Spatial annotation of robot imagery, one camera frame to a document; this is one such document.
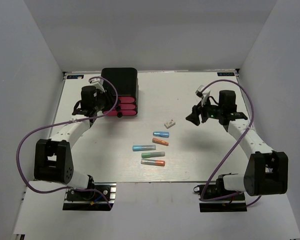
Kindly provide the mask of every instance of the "white eraser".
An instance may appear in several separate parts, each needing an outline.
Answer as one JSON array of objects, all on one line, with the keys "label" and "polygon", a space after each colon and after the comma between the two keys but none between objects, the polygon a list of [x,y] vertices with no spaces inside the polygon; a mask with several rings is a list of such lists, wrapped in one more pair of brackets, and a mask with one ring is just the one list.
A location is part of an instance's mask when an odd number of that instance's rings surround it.
[{"label": "white eraser", "polygon": [[175,122],[173,119],[171,119],[170,121],[167,121],[167,122],[164,124],[164,126],[166,127],[166,129],[169,129],[169,128],[171,128],[171,127],[174,126],[174,125],[176,125],[176,122]]}]

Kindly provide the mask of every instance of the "white wall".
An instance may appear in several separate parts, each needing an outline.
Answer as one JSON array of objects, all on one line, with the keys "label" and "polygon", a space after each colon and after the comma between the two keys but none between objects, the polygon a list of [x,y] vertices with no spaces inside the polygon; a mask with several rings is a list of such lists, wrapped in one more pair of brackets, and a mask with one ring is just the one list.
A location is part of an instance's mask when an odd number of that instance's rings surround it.
[{"label": "white wall", "polygon": [[254,102],[256,129],[289,156],[287,195],[300,230],[300,0],[278,0],[240,78]]},{"label": "white wall", "polygon": [[[0,0],[0,240],[10,239],[25,185],[16,166],[21,138],[53,121],[62,89],[62,72],[23,0]],[[33,179],[35,143],[21,153]]]},{"label": "white wall", "polygon": [[277,0],[25,0],[61,69],[240,68]]}]

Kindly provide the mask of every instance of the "white table surface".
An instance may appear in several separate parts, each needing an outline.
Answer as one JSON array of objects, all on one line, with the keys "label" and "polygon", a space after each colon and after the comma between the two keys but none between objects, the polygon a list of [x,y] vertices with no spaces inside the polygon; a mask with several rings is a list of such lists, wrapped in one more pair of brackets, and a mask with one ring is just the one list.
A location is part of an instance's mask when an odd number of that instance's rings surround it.
[{"label": "white table surface", "polygon": [[[81,87],[91,76],[66,80],[56,122],[69,119],[75,102],[80,99]],[[193,194],[196,184],[190,181],[206,181],[235,143],[216,120],[209,119],[199,127],[185,120],[192,106],[199,102],[196,89],[218,79],[215,72],[139,73],[138,78],[138,116],[98,119],[72,148],[76,169],[91,174],[96,182],[118,182],[113,209],[110,212],[63,211],[65,190],[37,194],[27,189],[15,234],[25,234],[25,240],[300,238],[285,194],[264,196],[247,212],[200,213],[198,196]],[[238,111],[247,113],[236,86],[215,84],[211,94],[218,99],[223,89],[235,90]],[[132,145],[150,144],[152,132],[164,131],[163,124],[170,118],[176,121],[169,129],[170,145],[157,146],[158,151],[166,152],[166,166],[141,165],[141,153],[133,152]],[[219,173],[243,173],[247,162],[244,152],[237,148]],[[60,186],[43,181],[30,183],[40,190]],[[248,203],[254,199],[246,197]]]},{"label": "white table surface", "polygon": [[[98,74],[83,79],[65,80],[55,122],[68,121],[75,103],[81,99],[83,86]],[[206,181],[227,151],[235,143],[215,119],[195,126],[185,117],[200,98],[200,85],[220,79],[216,72],[149,72],[138,73],[139,103],[137,116],[97,119],[72,148],[76,170],[92,175],[96,182],[200,182]],[[227,79],[237,81],[236,77]],[[211,95],[219,99],[220,90],[234,90],[239,112],[247,110],[237,86],[227,82],[211,86]],[[153,131],[166,131],[164,123],[174,119],[176,125],[165,138],[169,146],[156,145],[165,151],[165,167],[141,165],[141,152],[133,145],[152,144]],[[55,127],[52,134],[61,127]],[[244,173],[248,159],[238,147],[218,174]]]},{"label": "white table surface", "polygon": [[[30,182],[40,190],[57,183]],[[300,233],[287,196],[264,196],[247,212],[200,212],[195,183],[121,182],[112,210],[63,211],[65,190],[27,189],[14,234],[24,240],[290,240]]]}]

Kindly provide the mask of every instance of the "purple cable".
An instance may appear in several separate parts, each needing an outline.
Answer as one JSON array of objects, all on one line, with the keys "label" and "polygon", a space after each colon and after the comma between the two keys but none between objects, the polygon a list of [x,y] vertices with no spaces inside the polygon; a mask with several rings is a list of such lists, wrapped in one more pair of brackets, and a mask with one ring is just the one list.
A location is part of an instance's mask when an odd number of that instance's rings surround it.
[{"label": "purple cable", "polygon": [[[117,102],[118,102],[118,92],[117,92],[117,89],[115,88],[115,86],[109,82],[107,79],[101,77],[101,76],[94,76],[92,78],[89,79],[89,82],[93,79],[101,79],[101,80],[104,80],[105,82],[107,82],[114,90],[115,92],[115,102],[114,102],[114,105],[110,108],[110,110],[105,113],[105,114],[102,114],[100,116],[92,116],[92,117],[86,117],[86,118],[81,118],[81,119],[77,119],[75,120],[76,122],[83,122],[83,121],[86,121],[86,120],[94,120],[94,119],[99,119],[99,118],[102,118],[104,117],[105,115],[107,115],[108,113],[110,113],[117,105]],[[22,140],[20,141],[17,149],[16,149],[16,166],[18,168],[18,171],[19,171],[19,174],[23,180],[23,182],[25,183],[25,185],[31,189],[32,191],[34,191],[35,193],[37,194],[50,194],[50,193],[54,193],[54,192],[57,192],[59,190],[63,190],[63,189],[71,189],[71,187],[69,186],[63,186],[63,187],[59,187],[59,188],[56,188],[56,189],[53,189],[53,190],[49,190],[49,191],[40,191],[40,190],[37,190],[35,189],[33,186],[30,185],[30,183],[27,181],[24,173],[22,172],[22,169],[21,169],[21,165],[20,165],[20,150],[21,150],[21,147],[22,147],[22,144],[25,142],[25,140],[30,137],[32,134],[40,131],[40,130],[43,130],[43,129],[48,129],[48,128],[52,128],[52,127],[56,127],[56,126],[60,126],[60,125],[66,125],[66,124],[71,124],[73,123],[73,121],[64,121],[64,122],[59,122],[59,123],[55,123],[55,124],[51,124],[51,125],[47,125],[47,126],[42,126],[42,127],[39,127],[35,130],[32,130],[31,132],[29,132],[27,135],[25,135]],[[109,201],[107,200],[107,198],[105,197],[105,195],[102,194],[102,192],[96,190],[96,189],[76,189],[76,191],[79,191],[79,192],[97,192],[99,193],[103,198],[104,200],[107,202],[108,206],[110,207],[111,209],[111,205],[109,203]]]},{"label": "purple cable", "polygon": [[[249,103],[250,103],[250,106],[251,106],[251,121],[248,125],[248,128],[242,133],[242,135],[239,137],[239,139],[236,141],[236,143],[233,145],[233,147],[229,150],[229,152],[224,156],[224,158],[221,160],[221,162],[218,164],[218,166],[215,168],[215,170],[212,172],[211,176],[209,177],[209,179],[206,181],[205,185],[204,185],[204,188],[201,192],[201,196],[200,196],[200,200],[203,201],[203,202],[209,202],[209,201],[216,201],[216,200],[221,200],[221,199],[226,199],[226,198],[229,198],[229,197],[234,197],[234,196],[237,196],[239,194],[241,194],[242,192],[235,192],[235,193],[232,193],[232,194],[228,194],[228,195],[225,195],[225,196],[219,196],[219,197],[215,197],[215,198],[209,198],[209,199],[204,199],[204,195],[206,193],[206,190],[208,188],[208,185],[210,184],[212,178],[216,175],[217,171],[221,168],[221,166],[225,163],[225,161],[227,160],[227,158],[229,157],[229,155],[235,150],[235,148],[240,144],[241,140],[245,137],[245,135],[248,133],[249,131],[249,128],[252,126],[252,123],[254,122],[254,119],[255,119],[255,110],[254,110],[254,105],[252,103],[252,100],[250,98],[250,96],[248,95],[248,93],[246,92],[246,90],[241,86],[239,85],[238,83],[236,83],[235,81],[232,81],[232,80],[228,80],[228,79],[219,79],[219,80],[216,80],[216,81],[213,81],[211,83],[209,83],[207,86],[205,86],[203,88],[203,90],[201,91],[201,93],[206,90],[208,87],[210,87],[212,84],[215,84],[215,83],[218,83],[218,82],[229,82],[229,83],[233,83],[235,85],[237,85],[243,92],[244,94],[246,95],[246,97],[248,98],[249,100]],[[258,197],[255,201],[253,201],[252,203],[248,204],[248,206],[251,206],[252,204],[254,204],[255,202],[257,202],[261,197]]]}]

